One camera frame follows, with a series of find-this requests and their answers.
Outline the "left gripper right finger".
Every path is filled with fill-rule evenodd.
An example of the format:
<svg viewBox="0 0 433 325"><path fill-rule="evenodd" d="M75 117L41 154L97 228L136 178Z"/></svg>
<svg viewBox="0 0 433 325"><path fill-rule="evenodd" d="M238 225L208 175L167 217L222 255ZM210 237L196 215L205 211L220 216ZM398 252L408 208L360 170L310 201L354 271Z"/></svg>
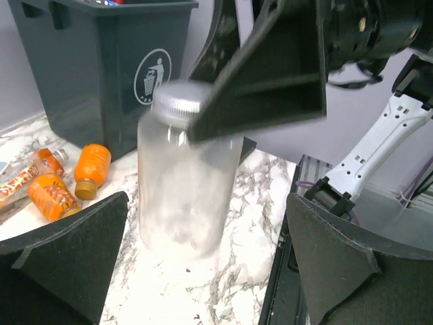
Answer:
<svg viewBox="0 0 433 325"><path fill-rule="evenodd" d="M379 236L297 195L287 220L311 324L431 324L432 251Z"/></svg>

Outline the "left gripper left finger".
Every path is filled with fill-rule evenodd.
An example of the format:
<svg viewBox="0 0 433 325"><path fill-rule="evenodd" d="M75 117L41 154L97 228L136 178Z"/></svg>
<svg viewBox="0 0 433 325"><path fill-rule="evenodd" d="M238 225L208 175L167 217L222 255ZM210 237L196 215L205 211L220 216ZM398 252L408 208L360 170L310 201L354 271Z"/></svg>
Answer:
<svg viewBox="0 0 433 325"><path fill-rule="evenodd" d="M127 220L117 192L1 241L2 324L98 324Z"/></svg>

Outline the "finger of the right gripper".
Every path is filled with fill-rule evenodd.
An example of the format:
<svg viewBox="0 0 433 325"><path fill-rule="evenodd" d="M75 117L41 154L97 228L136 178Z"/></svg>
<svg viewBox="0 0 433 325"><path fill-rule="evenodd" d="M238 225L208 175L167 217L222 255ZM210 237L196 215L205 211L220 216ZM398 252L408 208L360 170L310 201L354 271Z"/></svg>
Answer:
<svg viewBox="0 0 433 325"><path fill-rule="evenodd" d="M210 30L188 79L214 83L240 47L235 0L216 0Z"/></svg>

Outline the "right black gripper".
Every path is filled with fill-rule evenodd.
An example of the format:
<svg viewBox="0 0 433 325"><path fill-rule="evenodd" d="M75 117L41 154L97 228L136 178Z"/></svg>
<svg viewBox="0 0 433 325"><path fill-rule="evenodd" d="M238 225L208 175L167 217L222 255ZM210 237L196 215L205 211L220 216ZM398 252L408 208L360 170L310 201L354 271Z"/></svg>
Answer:
<svg viewBox="0 0 433 325"><path fill-rule="evenodd" d="M324 116L325 45L328 73L356 64L366 76L332 86L380 83L389 58L406 48L432 60L432 2L265 1L248 39L210 83L190 141Z"/></svg>

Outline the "orange juice bottle patterned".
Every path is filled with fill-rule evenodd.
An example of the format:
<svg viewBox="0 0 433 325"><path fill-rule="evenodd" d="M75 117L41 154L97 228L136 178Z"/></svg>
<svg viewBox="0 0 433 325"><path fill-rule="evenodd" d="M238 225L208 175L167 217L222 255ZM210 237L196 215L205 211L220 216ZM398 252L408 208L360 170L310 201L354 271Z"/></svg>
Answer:
<svg viewBox="0 0 433 325"><path fill-rule="evenodd" d="M81 211L81 204L56 174L38 176L27 189L28 197L49 222L55 222Z"/></svg>

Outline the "plain orange juice bottle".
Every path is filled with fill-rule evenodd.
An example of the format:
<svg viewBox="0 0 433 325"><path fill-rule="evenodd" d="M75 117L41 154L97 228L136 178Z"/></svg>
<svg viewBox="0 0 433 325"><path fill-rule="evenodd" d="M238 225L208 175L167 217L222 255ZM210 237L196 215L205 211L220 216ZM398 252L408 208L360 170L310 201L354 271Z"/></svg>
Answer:
<svg viewBox="0 0 433 325"><path fill-rule="evenodd" d="M80 200L93 200L103 186L112 160L111 152L103 145L86 145L74 170L75 195Z"/></svg>

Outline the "clear jar silver lid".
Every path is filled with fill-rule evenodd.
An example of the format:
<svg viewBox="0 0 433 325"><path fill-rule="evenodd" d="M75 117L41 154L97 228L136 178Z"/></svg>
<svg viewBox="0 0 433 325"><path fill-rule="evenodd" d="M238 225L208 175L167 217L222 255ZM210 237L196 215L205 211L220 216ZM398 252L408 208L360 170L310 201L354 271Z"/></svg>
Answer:
<svg viewBox="0 0 433 325"><path fill-rule="evenodd" d="M243 139L193 144L186 132L211 87L166 83L138 123L139 232L165 259L207 257L223 236Z"/></svg>

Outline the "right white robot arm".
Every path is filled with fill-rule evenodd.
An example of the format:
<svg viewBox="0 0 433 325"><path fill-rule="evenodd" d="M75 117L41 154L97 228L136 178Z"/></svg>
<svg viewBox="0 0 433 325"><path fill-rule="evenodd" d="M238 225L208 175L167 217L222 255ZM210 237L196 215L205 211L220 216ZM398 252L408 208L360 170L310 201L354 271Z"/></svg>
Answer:
<svg viewBox="0 0 433 325"><path fill-rule="evenodd" d="M253 10L252 32L240 43L235 2L214 2L189 76L213 85L187 128L193 143L325 116L330 73L355 64L365 78L339 88L362 89L382 80L391 56L413 50L381 116L305 194L346 215L383 162L432 119L432 2L256 1Z"/></svg>

